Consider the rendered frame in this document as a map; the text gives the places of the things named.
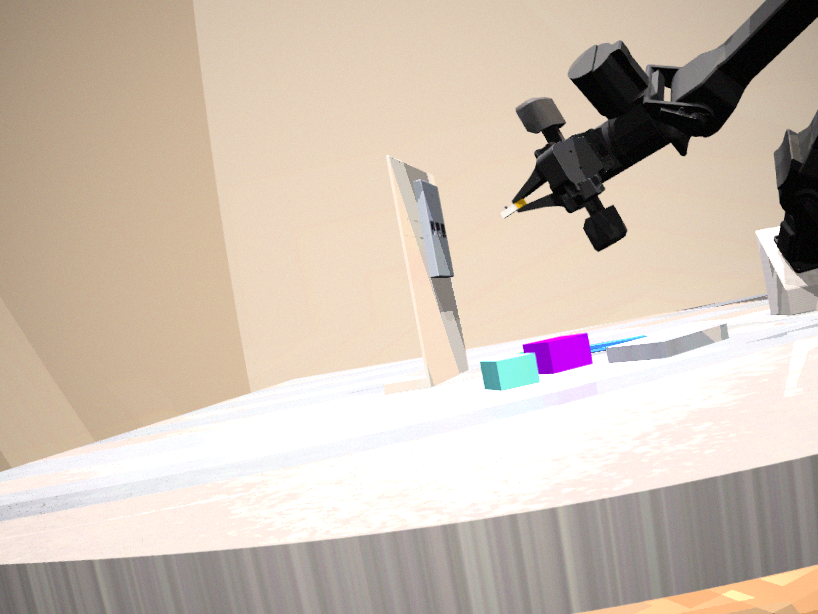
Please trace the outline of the blue square zone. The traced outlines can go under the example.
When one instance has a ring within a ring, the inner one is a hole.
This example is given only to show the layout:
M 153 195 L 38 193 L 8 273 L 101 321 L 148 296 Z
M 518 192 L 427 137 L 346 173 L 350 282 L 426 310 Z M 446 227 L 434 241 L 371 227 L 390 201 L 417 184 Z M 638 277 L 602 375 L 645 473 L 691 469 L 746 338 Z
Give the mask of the blue square zone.
M 592 352 L 603 351 L 603 350 L 606 350 L 607 347 L 611 347 L 611 346 L 614 346 L 614 345 L 622 344 L 622 343 L 625 343 L 625 342 L 633 341 L 633 340 L 644 338 L 644 337 L 648 337 L 648 336 L 641 335 L 641 336 L 636 336 L 636 337 L 631 337 L 631 338 L 625 338 L 625 339 L 620 339 L 620 340 L 603 342 L 603 343 L 599 343 L 599 344 L 593 344 L 593 345 L 590 345 L 590 350 L 591 350 L 591 353 Z

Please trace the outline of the grey panel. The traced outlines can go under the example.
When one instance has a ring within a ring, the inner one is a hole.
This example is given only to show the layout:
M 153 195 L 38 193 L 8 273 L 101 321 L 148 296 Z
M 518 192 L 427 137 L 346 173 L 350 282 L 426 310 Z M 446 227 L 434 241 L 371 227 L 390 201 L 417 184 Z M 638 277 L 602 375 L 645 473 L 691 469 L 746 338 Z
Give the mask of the grey panel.
M 469 370 L 434 175 L 386 160 L 425 368 L 383 383 L 385 395 L 431 388 Z

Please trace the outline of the purple rectangular block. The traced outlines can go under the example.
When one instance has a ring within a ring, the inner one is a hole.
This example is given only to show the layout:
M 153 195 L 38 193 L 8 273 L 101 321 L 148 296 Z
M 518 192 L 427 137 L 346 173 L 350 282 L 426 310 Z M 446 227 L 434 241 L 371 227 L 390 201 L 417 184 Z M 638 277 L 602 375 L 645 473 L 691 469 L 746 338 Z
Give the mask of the purple rectangular block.
M 523 351 L 536 353 L 538 374 L 555 374 L 593 364 L 587 333 L 524 344 Z

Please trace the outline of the teal rectangular block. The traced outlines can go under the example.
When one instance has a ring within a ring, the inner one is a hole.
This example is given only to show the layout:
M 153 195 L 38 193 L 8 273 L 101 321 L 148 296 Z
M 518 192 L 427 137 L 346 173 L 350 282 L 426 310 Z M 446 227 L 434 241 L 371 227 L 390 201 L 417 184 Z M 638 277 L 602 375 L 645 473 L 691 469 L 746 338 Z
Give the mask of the teal rectangular block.
M 539 383 L 536 353 L 481 361 L 484 389 L 507 390 Z

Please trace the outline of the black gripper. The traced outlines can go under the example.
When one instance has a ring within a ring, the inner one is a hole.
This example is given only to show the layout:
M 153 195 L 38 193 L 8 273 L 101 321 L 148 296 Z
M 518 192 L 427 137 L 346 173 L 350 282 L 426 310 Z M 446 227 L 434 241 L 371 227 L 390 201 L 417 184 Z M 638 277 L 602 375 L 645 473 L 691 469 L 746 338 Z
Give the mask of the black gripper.
M 566 122 L 552 98 L 537 97 L 531 98 L 530 100 L 528 99 L 516 107 L 516 113 L 528 132 L 538 134 L 542 131 L 548 142 L 547 145 L 534 152 L 536 160 L 548 148 L 551 148 L 554 144 L 565 139 L 560 128 L 563 127 Z M 632 162 L 625 155 L 614 138 L 610 127 L 610 120 L 603 122 L 600 126 L 593 129 L 599 136 L 599 139 L 594 142 L 598 153 L 602 158 L 610 155 L 615 163 L 615 166 L 613 166 L 602 179 L 602 183 L 608 179 L 612 179 L 632 165 L 637 164 Z M 531 173 L 531 177 L 522 186 L 512 202 L 516 203 L 526 198 L 546 182 L 548 182 L 547 179 L 536 164 Z M 598 195 L 594 199 L 579 206 L 573 199 L 570 200 L 567 193 L 561 196 L 552 192 L 540 199 L 519 207 L 517 211 L 523 212 L 554 206 L 565 207 L 568 213 L 575 212 L 581 208 L 587 210 L 589 217 L 585 219 L 583 230 L 597 252 L 618 242 L 625 237 L 628 232 L 614 204 L 604 208 Z

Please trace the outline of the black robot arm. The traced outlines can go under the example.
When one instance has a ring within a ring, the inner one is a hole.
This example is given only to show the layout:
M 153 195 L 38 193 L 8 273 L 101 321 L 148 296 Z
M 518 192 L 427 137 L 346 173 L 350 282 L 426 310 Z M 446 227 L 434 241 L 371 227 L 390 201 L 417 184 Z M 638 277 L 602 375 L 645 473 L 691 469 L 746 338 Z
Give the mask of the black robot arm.
M 818 0 L 766 0 L 727 41 L 683 67 L 647 65 L 644 71 L 618 40 L 584 51 L 567 75 L 610 120 L 614 138 L 632 162 L 670 143 L 687 156 L 689 139 L 717 133 L 749 82 L 816 18 Z M 671 101 L 664 101 L 665 87 Z M 598 139 L 590 128 L 537 158 L 556 195 L 567 193 L 581 206 L 606 190 L 602 179 L 615 163 L 610 155 L 600 156 Z M 796 273 L 817 269 L 818 110 L 803 131 L 786 130 L 774 162 L 785 210 L 774 243 Z

